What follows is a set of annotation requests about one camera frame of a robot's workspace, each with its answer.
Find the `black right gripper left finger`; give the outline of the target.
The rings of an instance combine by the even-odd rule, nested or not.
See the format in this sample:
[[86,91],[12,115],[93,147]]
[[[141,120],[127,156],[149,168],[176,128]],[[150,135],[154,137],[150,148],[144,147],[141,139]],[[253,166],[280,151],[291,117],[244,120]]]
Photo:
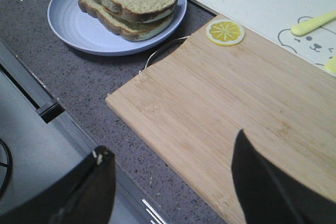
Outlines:
[[1,223],[108,223],[115,171],[114,154],[98,146],[55,184],[1,215]]

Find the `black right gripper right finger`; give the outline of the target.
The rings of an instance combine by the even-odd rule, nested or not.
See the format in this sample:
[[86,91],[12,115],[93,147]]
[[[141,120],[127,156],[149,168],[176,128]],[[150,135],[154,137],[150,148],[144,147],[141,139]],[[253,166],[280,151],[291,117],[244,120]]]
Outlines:
[[240,130],[231,163],[247,223],[335,223],[335,203],[264,158]]

